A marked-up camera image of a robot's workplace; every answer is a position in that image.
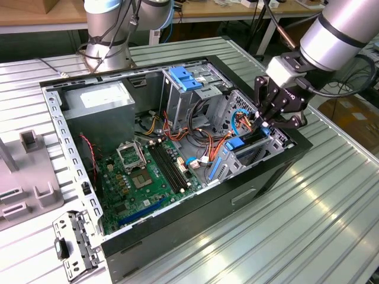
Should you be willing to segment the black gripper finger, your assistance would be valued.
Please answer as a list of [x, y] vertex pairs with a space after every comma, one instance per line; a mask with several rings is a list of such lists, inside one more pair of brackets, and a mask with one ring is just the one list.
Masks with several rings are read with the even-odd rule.
[[281, 129], [298, 129], [307, 125], [307, 118], [305, 117], [304, 111], [277, 114], [268, 121], [268, 125]]
[[255, 78], [253, 103], [263, 121], [270, 122], [289, 104], [289, 99], [269, 77], [258, 76]]

